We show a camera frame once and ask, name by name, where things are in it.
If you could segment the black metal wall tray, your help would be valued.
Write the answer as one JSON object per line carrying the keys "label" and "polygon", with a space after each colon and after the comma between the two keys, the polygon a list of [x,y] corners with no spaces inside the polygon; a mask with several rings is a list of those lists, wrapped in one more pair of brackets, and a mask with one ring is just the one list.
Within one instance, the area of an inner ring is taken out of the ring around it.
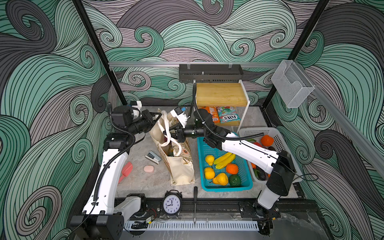
{"label": "black metal wall tray", "polygon": [[179,67],[181,83],[238,83],[243,75],[241,65],[182,64]]}

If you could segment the black handled screwdriver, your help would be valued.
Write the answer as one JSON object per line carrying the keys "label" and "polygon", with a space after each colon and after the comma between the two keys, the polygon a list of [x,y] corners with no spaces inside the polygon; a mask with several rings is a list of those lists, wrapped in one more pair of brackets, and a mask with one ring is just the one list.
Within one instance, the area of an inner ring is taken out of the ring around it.
{"label": "black handled screwdriver", "polygon": [[198,187],[194,187],[194,225],[197,222],[197,200],[198,200]]}

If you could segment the orange bell pepper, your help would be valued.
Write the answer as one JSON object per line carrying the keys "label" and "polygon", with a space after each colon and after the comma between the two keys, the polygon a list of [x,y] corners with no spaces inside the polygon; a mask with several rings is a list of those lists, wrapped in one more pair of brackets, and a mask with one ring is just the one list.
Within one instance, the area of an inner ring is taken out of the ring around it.
{"label": "orange bell pepper", "polygon": [[269,136],[269,135],[264,135],[262,138],[261,138],[261,140],[260,140],[260,142],[261,142],[261,144],[263,145],[263,146],[265,146],[265,147],[270,147],[270,146],[272,146],[273,144],[274,144],[274,138],[272,138],[271,136]]}

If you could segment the clear plastic wall holder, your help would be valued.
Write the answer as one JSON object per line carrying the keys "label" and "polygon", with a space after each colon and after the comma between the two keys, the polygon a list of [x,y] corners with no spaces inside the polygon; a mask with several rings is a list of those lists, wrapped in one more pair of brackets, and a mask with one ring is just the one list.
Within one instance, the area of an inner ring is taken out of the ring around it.
{"label": "clear plastic wall holder", "polygon": [[289,109],[298,108],[315,89],[306,70],[292,60],[282,61],[271,80]]}

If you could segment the yellow lemon middle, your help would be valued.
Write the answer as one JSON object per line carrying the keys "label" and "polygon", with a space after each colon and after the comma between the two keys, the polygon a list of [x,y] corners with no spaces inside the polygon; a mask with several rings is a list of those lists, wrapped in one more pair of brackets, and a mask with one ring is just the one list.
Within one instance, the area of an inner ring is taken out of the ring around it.
{"label": "yellow lemon middle", "polygon": [[212,166],[214,164],[214,161],[215,161],[215,157],[213,155],[207,155],[205,157],[205,161],[206,163],[209,165],[209,166]]}

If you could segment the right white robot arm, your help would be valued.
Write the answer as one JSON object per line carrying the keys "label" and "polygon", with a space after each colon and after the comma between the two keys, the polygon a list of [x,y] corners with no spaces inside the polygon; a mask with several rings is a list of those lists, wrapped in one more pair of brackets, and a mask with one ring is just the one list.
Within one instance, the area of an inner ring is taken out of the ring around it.
{"label": "right white robot arm", "polygon": [[239,137],[230,130],[217,126],[212,115],[205,109],[194,112],[193,124],[188,124],[188,117],[181,108],[171,111],[171,116],[178,123],[166,131],[168,139],[183,143],[186,138],[202,137],[211,148],[232,153],[258,166],[270,177],[257,198],[257,206],[270,210],[280,197],[289,194],[294,181],[295,166],[289,152],[276,152],[259,147],[247,141],[251,136]]}

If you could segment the pink round sponge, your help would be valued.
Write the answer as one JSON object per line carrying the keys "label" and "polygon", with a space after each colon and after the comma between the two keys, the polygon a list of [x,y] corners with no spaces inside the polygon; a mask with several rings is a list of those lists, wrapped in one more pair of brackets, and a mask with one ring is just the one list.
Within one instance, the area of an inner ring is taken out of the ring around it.
{"label": "pink round sponge", "polygon": [[152,165],[146,165],[144,166],[143,170],[145,173],[153,173],[155,171],[155,168]]}

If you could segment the pink plastic scoop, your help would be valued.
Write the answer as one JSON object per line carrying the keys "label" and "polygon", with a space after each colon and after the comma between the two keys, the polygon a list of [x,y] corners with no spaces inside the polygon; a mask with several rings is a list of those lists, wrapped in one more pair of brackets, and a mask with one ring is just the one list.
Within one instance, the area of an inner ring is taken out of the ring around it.
{"label": "pink plastic scoop", "polygon": [[131,162],[127,162],[121,171],[121,176],[119,178],[118,184],[120,184],[124,178],[128,177],[132,172],[132,170],[133,170],[133,164]]}

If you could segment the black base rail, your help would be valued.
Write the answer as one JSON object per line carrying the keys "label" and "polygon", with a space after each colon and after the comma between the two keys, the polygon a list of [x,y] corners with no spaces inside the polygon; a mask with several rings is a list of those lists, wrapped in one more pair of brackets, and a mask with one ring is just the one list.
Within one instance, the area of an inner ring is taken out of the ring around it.
{"label": "black base rail", "polygon": [[305,218],[307,215],[320,216],[320,208],[315,201],[304,199],[281,199],[269,213],[257,210],[256,199],[234,198],[183,198],[181,211],[178,217],[190,215],[202,217],[203,215],[227,214],[242,219],[263,222],[283,217],[284,214]]}

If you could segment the white grey stapler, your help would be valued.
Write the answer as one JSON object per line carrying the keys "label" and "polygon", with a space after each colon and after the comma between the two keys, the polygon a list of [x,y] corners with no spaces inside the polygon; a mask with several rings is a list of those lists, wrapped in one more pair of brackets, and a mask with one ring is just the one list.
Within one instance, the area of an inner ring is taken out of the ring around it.
{"label": "white grey stapler", "polygon": [[145,155],[145,158],[152,161],[153,163],[159,165],[162,161],[162,158],[159,157],[157,154],[155,154],[153,151],[149,151],[147,155]]}

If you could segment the yellow orange bottom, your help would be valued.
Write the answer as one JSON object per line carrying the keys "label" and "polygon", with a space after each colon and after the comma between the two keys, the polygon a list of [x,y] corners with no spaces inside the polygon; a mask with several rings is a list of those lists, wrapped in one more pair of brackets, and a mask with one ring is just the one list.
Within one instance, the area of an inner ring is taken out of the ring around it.
{"label": "yellow orange bottom", "polygon": [[204,169],[204,176],[205,176],[205,179],[212,180],[215,178],[216,174],[213,168],[208,167]]}

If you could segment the green avocado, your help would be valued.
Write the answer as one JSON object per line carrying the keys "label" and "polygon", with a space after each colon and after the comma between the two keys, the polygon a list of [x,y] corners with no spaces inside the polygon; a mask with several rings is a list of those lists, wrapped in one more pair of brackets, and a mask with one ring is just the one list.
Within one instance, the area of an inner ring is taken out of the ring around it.
{"label": "green avocado", "polygon": [[229,184],[234,188],[240,187],[242,185],[241,178],[238,175],[231,175],[229,177]]}

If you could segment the white plastic vegetable basket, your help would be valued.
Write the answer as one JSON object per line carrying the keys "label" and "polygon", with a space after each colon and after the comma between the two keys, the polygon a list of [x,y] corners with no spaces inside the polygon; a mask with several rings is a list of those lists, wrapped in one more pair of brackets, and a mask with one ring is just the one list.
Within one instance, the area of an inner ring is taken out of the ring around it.
{"label": "white plastic vegetable basket", "polygon": [[270,137],[272,137],[274,139],[274,143],[272,144],[272,147],[275,149],[275,151],[276,152],[287,151],[289,154],[291,154],[296,173],[299,176],[303,174],[301,169],[298,166],[298,163],[295,160],[295,157],[293,156],[288,145],[286,144],[282,134],[276,128],[252,127],[252,128],[243,128],[239,131],[240,137],[248,137],[256,134],[262,134],[260,137],[254,138],[254,142],[258,142],[258,143],[261,143],[261,138],[264,135],[269,135]]}

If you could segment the teal plastic fruit basket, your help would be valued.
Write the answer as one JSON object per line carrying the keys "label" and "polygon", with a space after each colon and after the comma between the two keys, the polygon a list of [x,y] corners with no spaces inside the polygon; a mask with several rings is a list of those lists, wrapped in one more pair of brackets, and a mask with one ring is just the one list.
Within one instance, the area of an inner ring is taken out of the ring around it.
{"label": "teal plastic fruit basket", "polygon": [[198,138],[197,146],[202,188],[205,191],[241,192],[253,187],[246,160],[209,147],[203,138]]}

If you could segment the yellow pear front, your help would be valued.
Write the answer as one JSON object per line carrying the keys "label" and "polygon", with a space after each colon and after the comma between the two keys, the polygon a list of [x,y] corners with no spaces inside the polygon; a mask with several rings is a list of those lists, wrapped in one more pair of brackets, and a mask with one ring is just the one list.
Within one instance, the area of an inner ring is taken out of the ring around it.
{"label": "yellow pear front", "polygon": [[226,186],[229,183],[229,178],[225,173],[220,173],[212,180],[212,183],[215,185]]}

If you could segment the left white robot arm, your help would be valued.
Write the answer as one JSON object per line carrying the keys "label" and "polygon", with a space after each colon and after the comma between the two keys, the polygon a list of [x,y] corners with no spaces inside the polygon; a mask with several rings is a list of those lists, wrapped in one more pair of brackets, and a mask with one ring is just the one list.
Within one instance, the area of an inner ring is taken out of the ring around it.
{"label": "left white robot arm", "polygon": [[138,143],[136,135],[148,133],[161,118],[161,113],[141,110],[141,102],[113,108],[108,103],[108,118],[115,132],[104,141],[102,165],[82,213],[74,215],[70,226],[80,240],[118,240],[125,222],[142,209],[139,195],[126,197],[115,204],[117,186],[129,152]]}

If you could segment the green Fox's candy bag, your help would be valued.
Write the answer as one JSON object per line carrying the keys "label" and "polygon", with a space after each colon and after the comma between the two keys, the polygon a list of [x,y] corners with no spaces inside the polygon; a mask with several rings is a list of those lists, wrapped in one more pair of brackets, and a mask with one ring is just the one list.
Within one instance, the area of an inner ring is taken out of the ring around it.
{"label": "green Fox's candy bag", "polygon": [[221,124],[240,121],[236,107],[216,107]]}

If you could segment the cream canvas grocery bag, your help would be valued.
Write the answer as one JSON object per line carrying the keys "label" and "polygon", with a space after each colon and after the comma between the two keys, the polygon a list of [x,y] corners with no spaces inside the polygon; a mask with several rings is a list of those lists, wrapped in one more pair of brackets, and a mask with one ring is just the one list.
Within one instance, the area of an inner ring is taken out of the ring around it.
{"label": "cream canvas grocery bag", "polygon": [[171,175],[171,185],[194,184],[195,169],[189,142],[179,143],[175,137],[171,137],[171,127],[178,124],[179,120],[166,111],[158,109],[157,112],[161,117],[150,130],[150,135]]}

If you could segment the orange tangerine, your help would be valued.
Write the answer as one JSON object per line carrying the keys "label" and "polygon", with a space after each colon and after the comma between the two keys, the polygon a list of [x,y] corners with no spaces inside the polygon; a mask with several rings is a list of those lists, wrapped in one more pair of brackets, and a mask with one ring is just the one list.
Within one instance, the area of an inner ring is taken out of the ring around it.
{"label": "orange tangerine", "polygon": [[226,166],[226,172],[231,175],[237,175],[239,172],[239,167],[236,164],[228,164]]}

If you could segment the black alarm clock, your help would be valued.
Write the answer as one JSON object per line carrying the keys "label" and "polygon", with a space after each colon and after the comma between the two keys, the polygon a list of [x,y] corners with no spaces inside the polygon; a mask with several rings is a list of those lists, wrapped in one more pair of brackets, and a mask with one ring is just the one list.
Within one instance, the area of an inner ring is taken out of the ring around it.
{"label": "black alarm clock", "polygon": [[178,190],[167,191],[162,202],[162,211],[167,217],[177,216],[182,208],[182,193]]}

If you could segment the small yellow banana bunch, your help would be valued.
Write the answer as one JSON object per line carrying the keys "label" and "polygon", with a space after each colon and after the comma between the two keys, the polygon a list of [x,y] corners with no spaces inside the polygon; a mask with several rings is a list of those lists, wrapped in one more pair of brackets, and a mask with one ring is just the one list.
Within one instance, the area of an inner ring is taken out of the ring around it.
{"label": "small yellow banana bunch", "polygon": [[214,160],[213,162],[214,168],[220,170],[224,168],[224,164],[231,163],[235,158],[236,158],[236,155],[232,153],[226,153]]}

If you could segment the dark green cucumber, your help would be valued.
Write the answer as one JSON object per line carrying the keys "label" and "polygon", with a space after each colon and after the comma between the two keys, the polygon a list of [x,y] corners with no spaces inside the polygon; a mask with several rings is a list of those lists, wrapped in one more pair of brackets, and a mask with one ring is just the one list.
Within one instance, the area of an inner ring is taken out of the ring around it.
{"label": "dark green cucumber", "polygon": [[266,181],[267,180],[267,175],[265,174],[265,172],[260,171],[258,169],[253,169],[253,171],[254,171],[254,174],[255,174],[256,178],[259,181]]}

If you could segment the orange Fox's candy bag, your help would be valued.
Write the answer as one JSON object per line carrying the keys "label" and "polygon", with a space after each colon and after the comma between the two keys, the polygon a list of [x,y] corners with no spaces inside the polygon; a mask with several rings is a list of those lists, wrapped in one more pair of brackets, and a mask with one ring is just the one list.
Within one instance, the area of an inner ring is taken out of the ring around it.
{"label": "orange Fox's candy bag", "polygon": [[220,118],[216,107],[204,107],[204,109],[212,115],[212,119],[215,124],[220,123]]}

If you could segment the white wooden two-tier shelf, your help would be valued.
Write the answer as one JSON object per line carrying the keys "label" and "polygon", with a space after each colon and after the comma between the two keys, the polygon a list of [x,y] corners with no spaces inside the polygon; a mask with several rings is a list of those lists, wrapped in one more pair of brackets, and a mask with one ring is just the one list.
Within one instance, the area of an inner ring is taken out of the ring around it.
{"label": "white wooden two-tier shelf", "polygon": [[250,106],[250,99],[242,80],[237,83],[196,83],[196,102],[198,107],[224,106],[244,108],[237,133],[240,131],[246,113]]}

